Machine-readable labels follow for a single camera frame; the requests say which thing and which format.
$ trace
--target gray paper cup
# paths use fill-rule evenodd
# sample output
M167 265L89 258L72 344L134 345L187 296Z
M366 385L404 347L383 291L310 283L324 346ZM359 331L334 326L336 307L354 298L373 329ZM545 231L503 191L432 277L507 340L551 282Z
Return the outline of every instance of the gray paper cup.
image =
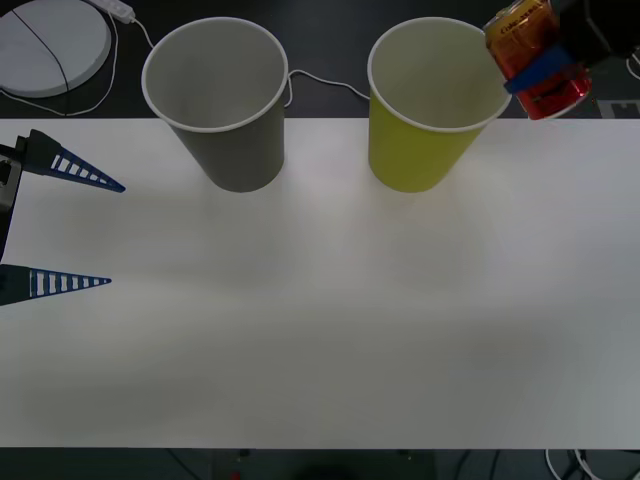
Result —
M249 192L273 180L284 162L288 71L282 45L261 26L205 18L155 46L142 91L213 182Z

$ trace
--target paper cup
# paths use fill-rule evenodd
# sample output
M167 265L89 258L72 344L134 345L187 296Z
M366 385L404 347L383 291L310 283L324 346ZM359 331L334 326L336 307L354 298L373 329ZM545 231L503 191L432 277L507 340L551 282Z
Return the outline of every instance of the paper cup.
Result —
M206 18L155 46L142 70L142 91L211 180L248 192L282 168L288 71L282 45L264 28Z
M396 25L369 56L369 163L385 185L436 185L509 105L479 28L449 18Z

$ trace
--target cable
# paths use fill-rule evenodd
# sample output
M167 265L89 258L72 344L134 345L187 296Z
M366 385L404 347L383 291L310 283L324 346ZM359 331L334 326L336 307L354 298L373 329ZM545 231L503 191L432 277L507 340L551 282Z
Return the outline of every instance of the cable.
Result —
M471 454L471 450L465 450L465 452L460 457L460 460L458 460L458 463L456 464L456 470L453 475L453 480L458 480L458 478L460 477L460 473L462 472L462 467L464 467L464 464L466 463L470 454Z
M187 472L191 478L193 478L193 480L200 480L200 477L198 477L195 473L193 473L193 471L189 467L187 467L187 465L182 460L180 460L180 457L178 457L173 450L171 450L170 448L166 448L165 450L169 455L173 457L176 463L180 465L182 469L185 472Z
M551 475L553 475L553 478L555 478L556 480L562 480L560 475L558 475L558 472L555 471L553 465L551 464L551 459L549 458L549 449L544 451L544 459L547 462L547 468L551 472Z
M153 44L153 42L151 41L151 39L149 38L149 32L147 32L147 29L144 28L144 25L142 25L142 23L140 23L138 20L136 20L135 18L133 19L133 23L135 23L136 25L138 25L141 29L142 32L144 33L144 36L147 39L147 43L149 44L149 46L151 48L155 47L155 45Z
M580 469L580 465L578 465L576 456L573 454L573 451L567 450L567 456L569 457L569 465L567 465L566 470L562 474L562 480L569 480L576 472L582 472L583 476L586 475L586 473L584 473Z
M312 75L309 72L305 72L304 70L291 70L289 72L289 76L288 76L288 83L289 83L289 101L287 103L285 103L284 108L289 108L289 106L291 105L291 103L293 102L293 87L291 86L291 77L293 77L294 75L297 74L301 74L301 75L306 75L309 78L314 79L316 82L320 82L320 83L325 83L327 85L335 85L336 87L345 87L348 88L349 90L351 90L353 93L355 93L356 95L358 95L360 98L363 98L365 100L370 100L369 97L367 97L364 93L359 92L358 90L356 90L354 87L352 87L351 85L347 84L347 83L342 83L342 82L333 82L331 80L325 80L324 78L320 78L320 77L316 77L315 75Z
M633 57L633 59L636 61L636 63L638 65L640 65L640 59L638 59L638 56L634 53L633 55L631 55ZM640 80L640 75L638 75L636 72L633 71L633 68L631 68L631 58L627 58L627 70L629 71L629 74L635 78L636 80Z
M587 464L587 462L585 462L582 459L582 456L580 455L580 450L574 450L574 452L576 454L576 460L578 460L578 463L580 464L580 468L582 468L582 471L584 473L586 473L587 476L589 478L591 478L591 480L602 480L600 477L597 477L596 475L593 474L593 472L589 468L589 465Z
M493 480L493 478L496 476L496 467L498 466L498 459L500 458L501 452L502 450L496 450L496 453L493 455L491 470L489 471L489 480Z
M16 102L21 102L21 103L24 103L26 105L30 105L30 106L35 107L35 108L39 108L40 110L46 110L47 112L51 112L51 113L53 113L55 115L58 115L60 117L77 117L79 115L84 115L85 113L93 112L96 108L98 108L100 105L102 105L102 102L104 102L107 99L107 97L109 96L109 94L111 93L111 89L113 88L113 81L114 81L114 79L116 77L116 63L118 61L118 43L119 43L118 28L116 27L116 22L113 20L113 16L111 16L111 14L108 13L108 12L107 12L107 15L109 15L109 19L111 20L111 25L113 25L113 31L115 32L115 36L116 36L115 51L113 53L113 70L111 72L111 82L109 83L109 89L107 90L107 93L105 93L104 96L100 99L100 101L98 103L96 103L93 107L88 108L87 110L82 110L80 112L60 113L60 112L58 112L56 110L53 110L52 108L44 107L42 105L38 105L37 103L29 102L29 101L24 100L22 98L14 97L13 95L8 94L4 90L0 90L0 93L2 93L5 97L10 98L11 100L15 100Z
M20 20L20 21L24 24L24 26L25 26L25 27L27 27L27 28L29 29L29 31L31 31L31 33L33 33L33 34L35 35L35 37L36 37L38 40L40 40L40 43L41 43L42 45L44 45L44 48L46 48L46 49L49 51L49 53L51 54L51 56L53 57L53 59L54 59L54 60L56 61L56 63L58 64L58 68L60 69L60 73L62 74L62 78L64 79L64 86L65 86L66 94L67 94L67 96L65 97L65 100L64 100L65 106L64 106L64 114L63 114L63 116L65 116L65 117L66 117L66 116L69 114L69 82L67 81L67 75L64 73L64 68L62 68L62 64L60 63L60 60L58 60L58 57L56 57L56 54L55 54L55 53L53 53L53 51L49 48L49 45L47 45L47 44L45 43L45 41L44 41L44 40L42 40L42 38L40 38L40 35L38 35L38 34L35 32L35 30L33 30L33 28L31 28L31 27L29 26L29 24L28 24L27 22L25 22L25 21L22 19L22 17L21 17L20 15L18 15L18 12L16 12L15 10L11 10L11 13L13 13L13 14L16 16L16 18L17 18L18 20Z

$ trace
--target blue robot gripper finger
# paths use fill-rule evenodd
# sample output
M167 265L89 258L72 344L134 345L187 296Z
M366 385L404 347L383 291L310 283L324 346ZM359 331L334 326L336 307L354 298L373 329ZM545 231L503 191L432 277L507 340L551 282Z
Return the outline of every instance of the blue robot gripper finger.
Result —
M124 186L109 175L65 149L56 155L47 175L117 193L125 191Z
M49 297L111 283L109 278L52 272L35 268L30 271L29 281L31 284L30 298Z

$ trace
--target can label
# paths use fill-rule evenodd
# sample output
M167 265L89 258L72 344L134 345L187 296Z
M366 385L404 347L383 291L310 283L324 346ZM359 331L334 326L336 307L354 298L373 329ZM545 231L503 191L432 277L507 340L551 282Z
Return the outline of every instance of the can label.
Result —
M518 0L484 27L487 48L507 80L524 70L560 40L558 19L548 0ZM580 65L567 67L540 84L517 94L532 120L570 110L591 90L591 79Z

